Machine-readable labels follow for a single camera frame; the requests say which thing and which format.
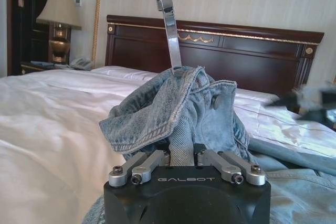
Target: silver metal bracket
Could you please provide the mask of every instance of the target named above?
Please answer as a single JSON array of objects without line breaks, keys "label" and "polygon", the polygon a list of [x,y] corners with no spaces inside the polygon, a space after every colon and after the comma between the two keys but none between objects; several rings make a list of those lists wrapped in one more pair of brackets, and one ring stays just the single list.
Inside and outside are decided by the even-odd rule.
[{"label": "silver metal bracket", "polygon": [[122,166],[115,166],[109,173],[109,185],[113,187],[123,186],[127,183],[128,177],[131,176],[132,169],[143,163],[147,158],[146,153],[138,152]]},{"label": "silver metal bracket", "polygon": [[266,183],[266,174],[258,165],[251,165],[233,152],[218,152],[219,156],[228,162],[240,167],[246,181],[255,186],[262,186]]},{"label": "silver metal bracket", "polygon": [[164,26],[166,28],[168,49],[173,74],[177,69],[181,69],[179,39],[177,37],[177,26],[174,15],[173,0],[156,0],[157,10],[163,14]]},{"label": "silver metal bracket", "polygon": [[223,180],[236,185],[243,183],[244,178],[241,175],[240,168],[230,164],[213,150],[202,150],[198,153],[197,158],[199,166],[214,166],[221,173]]},{"label": "silver metal bracket", "polygon": [[167,161],[165,152],[156,150],[150,155],[145,162],[132,169],[131,182],[134,185],[141,185],[151,180],[152,172],[157,166],[164,166]]}]

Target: logo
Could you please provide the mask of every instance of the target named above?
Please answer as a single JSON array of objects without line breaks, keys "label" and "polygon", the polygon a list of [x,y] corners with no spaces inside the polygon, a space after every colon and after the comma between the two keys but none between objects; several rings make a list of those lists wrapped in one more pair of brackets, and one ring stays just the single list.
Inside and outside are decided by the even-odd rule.
[{"label": "logo", "polygon": [[169,182],[169,181],[179,181],[179,182],[187,182],[187,181],[213,181],[215,178],[158,178],[159,182]]}]

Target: wall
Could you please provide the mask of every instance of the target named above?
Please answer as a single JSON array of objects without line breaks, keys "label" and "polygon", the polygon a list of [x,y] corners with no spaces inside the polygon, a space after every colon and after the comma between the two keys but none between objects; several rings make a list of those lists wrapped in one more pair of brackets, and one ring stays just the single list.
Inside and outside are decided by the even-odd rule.
[{"label": "wall", "polygon": [[0,77],[7,76],[7,8],[0,0]]},{"label": "wall", "polygon": [[[95,4],[83,0],[84,32],[74,33],[73,48],[89,55]],[[336,74],[336,0],[173,0],[178,19],[325,32],[316,53],[309,84],[333,80]],[[101,0],[96,67],[104,65],[106,15],[162,18],[155,0]]]},{"label": "wall", "polygon": [[96,0],[82,0],[82,6],[77,10],[82,29],[71,31],[70,61],[75,57],[91,59]]}]

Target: bed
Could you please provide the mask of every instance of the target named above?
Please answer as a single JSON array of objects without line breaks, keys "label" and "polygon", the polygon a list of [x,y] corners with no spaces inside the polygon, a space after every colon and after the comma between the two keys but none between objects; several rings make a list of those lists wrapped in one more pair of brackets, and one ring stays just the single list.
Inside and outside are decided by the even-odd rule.
[{"label": "bed", "polygon": [[[98,122],[170,67],[163,22],[107,17],[106,66],[0,79],[3,223],[81,223],[112,166],[124,162]],[[323,33],[177,22],[184,65],[236,80],[234,108],[248,133],[292,150],[336,157],[336,133],[263,104],[307,82]]]}]

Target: white bedsheet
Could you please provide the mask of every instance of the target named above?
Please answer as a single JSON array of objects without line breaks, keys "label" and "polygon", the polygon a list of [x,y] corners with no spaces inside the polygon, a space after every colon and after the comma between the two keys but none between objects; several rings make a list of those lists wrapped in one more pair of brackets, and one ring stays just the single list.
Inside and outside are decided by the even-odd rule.
[{"label": "white bedsheet", "polygon": [[[98,122],[143,83],[74,70],[0,79],[1,223],[81,223],[112,166],[124,161]],[[269,98],[237,92],[235,110],[252,136],[336,156],[333,131],[265,110]]]}]

